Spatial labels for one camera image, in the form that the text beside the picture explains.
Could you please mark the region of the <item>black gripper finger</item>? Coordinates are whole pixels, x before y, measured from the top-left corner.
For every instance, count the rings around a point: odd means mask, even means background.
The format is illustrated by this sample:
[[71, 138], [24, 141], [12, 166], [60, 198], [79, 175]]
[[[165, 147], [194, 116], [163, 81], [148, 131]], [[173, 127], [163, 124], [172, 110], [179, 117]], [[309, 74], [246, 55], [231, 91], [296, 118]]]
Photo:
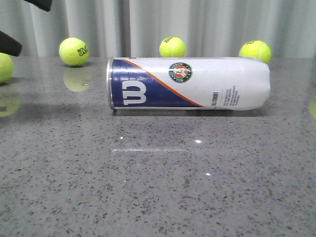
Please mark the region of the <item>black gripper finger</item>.
[[19, 56], [22, 51], [22, 44], [11, 36], [0, 31], [0, 52], [12, 56]]
[[52, 6], [52, 0], [25, 0], [28, 3], [35, 5], [36, 7], [49, 12]]

